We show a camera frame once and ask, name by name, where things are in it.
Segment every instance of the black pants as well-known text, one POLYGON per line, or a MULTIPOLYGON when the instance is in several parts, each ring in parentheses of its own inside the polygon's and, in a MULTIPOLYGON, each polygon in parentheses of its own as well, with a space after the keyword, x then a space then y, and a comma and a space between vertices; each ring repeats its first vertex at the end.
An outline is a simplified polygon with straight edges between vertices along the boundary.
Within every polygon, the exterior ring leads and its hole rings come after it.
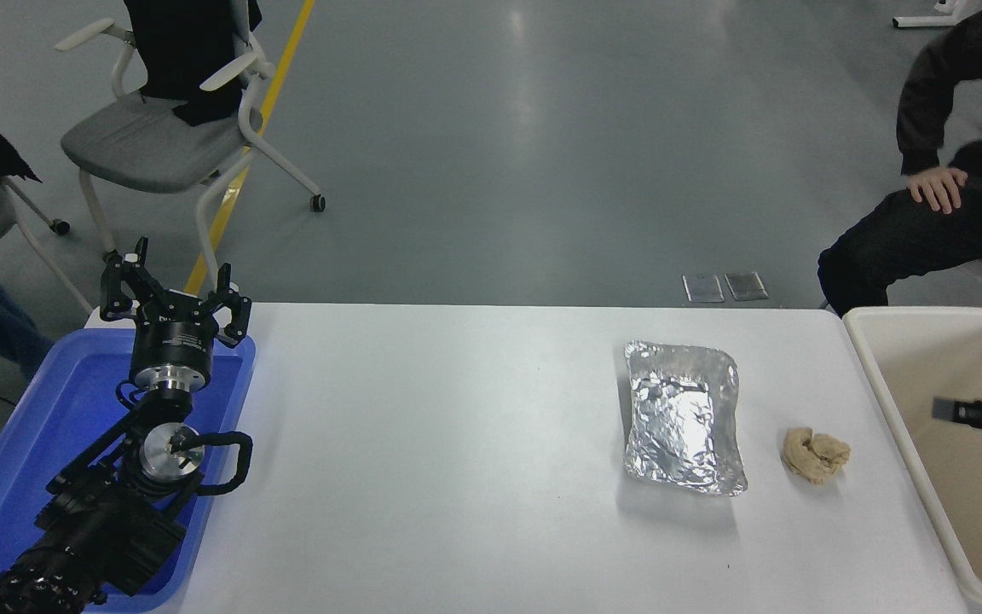
POLYGON ((817 276, 837 314, 888 304, 896 280, 982 258, 982 141, 965 145, 950 166, 969 174, 960 209, 943 215, 907 189, 893 192, 823 250, 817 276))

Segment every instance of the yellow floor line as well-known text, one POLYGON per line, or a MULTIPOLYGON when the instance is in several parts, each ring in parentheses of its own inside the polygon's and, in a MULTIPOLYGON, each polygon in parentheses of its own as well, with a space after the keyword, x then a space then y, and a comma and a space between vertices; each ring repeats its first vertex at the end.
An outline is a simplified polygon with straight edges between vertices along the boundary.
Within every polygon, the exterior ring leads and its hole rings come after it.
MULTIPOLYGON (((305 0, 305 3, 301 5, 301 11, 297 13, 297 20, 293 24, 293 31, 290 32, 286 49, 283 50, 283 57, 280 58, 280 64, 275 70, 275 77, 272 78, 272 84, 269 86, 268 94, 264 97, 264 104, 260 108, 260 114, 264 118, 264 124, 260 129, 261 135, 264 133, 264 130, 268 129, 269 117, 272 115, 272 109, 275 108, 275 101, 280 97, 280 90, 283 90, 283 82, 286 81, 290 63, 293 62, 293 55, 297 51, 297 43, 301 42, 301 34, 305 30, 305 23, 309 20, 309 14, 313 12, 314 2, 315 0, 305 0)), ((214 221, 211 222, 211 247, 214 249, 218 249, 218 244, 222 241, 222 234, 226 232, 226 225, 229 223, 230 215, 233 215, 234 207, 237 206, 237 199, 241 196, 241 185, 245 183, 245 178, 248 175, 249 168, 245 168, 237 178, 230 182, 229 188, 226 189, 226 194, 222 197, 222 204, 218 207, 217 213, 215 213, 214 221)), ((203 287, 203 282, 206 279, 207 265, 203 261, 203 255, 201 253, 195 259, 195 268, 192 269, 192 274, 188 276, 188 283, 184 284, 184 292, 198 295, 199 289, 203 287)))

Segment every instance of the white chair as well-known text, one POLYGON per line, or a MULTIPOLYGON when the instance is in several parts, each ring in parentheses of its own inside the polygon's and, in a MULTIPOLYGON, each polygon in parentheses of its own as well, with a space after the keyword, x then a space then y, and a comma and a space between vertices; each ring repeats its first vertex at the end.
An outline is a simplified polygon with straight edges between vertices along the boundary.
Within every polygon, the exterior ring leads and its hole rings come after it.
POLYGON ((942 16, 893 17, 892 27, 952 27, 968 16, 969 0, 938 0, 934 10, 942 16))
MULTIPOLYGON (((248 0, 229 0, 228 9, 226 5, 210 3, 207 10, 229 11, 233 31, 222 32, 222 36, 233 36, 233 52, 225 66, 219 67, 202 83, 192 83, 191 87, 199 87, 203 92, 215 92, 240 80, 243 90, 235 119, 227 117, 206 124, 188 125, 174 114, 174 109, 184 100, 144 96, 141 91, 124 93, 124 70, 136 51, 136 33, 143 34, 141 28, 147 27, 147 24, 135 23, 133 27, 136 30, 128 31, 117 26, 112 19, 98 20, 61 40, 55 49, 73 49, 99 34, 124 42, 124 49, 113 66, 116 101, 75 125, 62 140, 63 151, 78 165, 82 194, 101 233, 106 252, 116 252, 116 241, 98 202, 92 176, 153 194, 182 192, 196 183, 203 183, 208 187, 195 203, 195 227, 199 249, 214 284, 217 282, 218 263, 208 234, 210 221, 207 207, 217 202, 219 195, 225 194, 229 184, 258 154, 273 160, 312 194, 312 211, 324 211, 325 202, 316 183, 258 135, 261 116, 257 105, 265 85, 275 73, 275 67, 268 62, 260 43, 251 32, 248 0), (238 152, 243 152, 243 155, 229 163, 238 152), (229 165, 225 171, 219 171, 223 163, 229 165)), ((177 43, 194 45, 196 36, 203 32, 178 34, 180 40, 177 43)), ((145 59, 147 51, 139 50, 145 59)), ((155 67, 148 66, 147 70, 149 77, 153 78, 155 67)))
POLYGON ((55 232, 58 235, 63 235, 70 229, 70 224, 67 224, 67 222, 63 222, 62 220, 49 220, 47 215, 44 214, 43 211, 40 211, 39 207, 36 206, 35 203, 32 203, 32 200, 27 197, 25 192, 20 190, 20 187, 17 187, 17 183, 13 182, 13 179, 10 177, 1 177, 0 240, 5 236, 5 234, 10 232, 12 227, 16 225, 22 236, 25 237, 26 241, 28 241, 28 245, 32 246, 32 251, 35 252, 38 257, 40 257, 40 260, 43 260, 44 264, 48 265, 48 269, 51 269, 52 273, 55 273, 55 277, 58 277, 59 281, 62 282, 64 287, 66 287, 66 290, 71 294, 74 302, 78 303, 78 306, 82 308, 84 314, 87 316, 92 314, 92 304, 90 304, 89 300, 86 300, 85 296, 83 296, 83 294, 78 290, 78 287, 75 287, 74 283, 71 282, 70 277, 66 276, 66 273, 63 272, 63 269, 59 268, 59 265, 55 263, 55 260, 52 259, 49 253, 47 253, 46 250, 40 246, 39 241, 36 240, 36 236, 32 234, 30 227, 28 227, 24 221, 24 218, 20 214, 20 207, 17 205, 17 202, 10 197, 7 189, 11 190, 13 194, 16 194, 17 198, 24 202, 25 205, 28 205, 28 207, 32 209, 32 212, 38 214, 38 216, 42 218, 48 227, 52 229, 52 232, 55 232))

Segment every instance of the foil-wrapped package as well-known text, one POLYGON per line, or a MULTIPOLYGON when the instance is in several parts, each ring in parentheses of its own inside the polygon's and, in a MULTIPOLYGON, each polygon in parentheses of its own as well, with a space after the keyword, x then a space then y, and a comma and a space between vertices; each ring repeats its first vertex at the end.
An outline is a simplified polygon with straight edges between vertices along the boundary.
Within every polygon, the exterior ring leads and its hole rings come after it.
POLYGON ((745 492, 733 358, 712 347, 644 341, 628 343, 624 355, 632 389, 627 473, 709 495, 745 492))

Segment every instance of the plastic bin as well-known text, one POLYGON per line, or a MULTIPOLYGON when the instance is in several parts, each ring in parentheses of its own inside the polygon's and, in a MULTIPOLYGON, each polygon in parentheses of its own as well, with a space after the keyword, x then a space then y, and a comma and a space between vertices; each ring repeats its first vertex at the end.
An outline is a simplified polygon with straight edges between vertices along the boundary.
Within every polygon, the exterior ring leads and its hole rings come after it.
POLYGON ((982 400, 982 308, 862 308, 843 323, 958 583, 982 602, 982 431, 931 417, 935 397, 982 400))
MULTIPOLYGON (((133 330, 85 329, 60 339, 44 359, 0 435, 0 571, 43 535, 32 523, 51 495, 44 485, 116 423, 125 409, 113 389, 126 377, 133 330)), ((200 432, 230 431, 245 403, 256 346, 245 339, 230 350, 216 345, 211 384, 194 394, 186 422, 200 432)), ((206 483, 221 481, 227 450, 207 451, 206 483)), ((188 530, 178 551, 134 597, 112 586, 108 603, 86 611, 149 611, 165 603, 187 578, 203 539, 213 497, 194 497, 178 521, 188 530)))

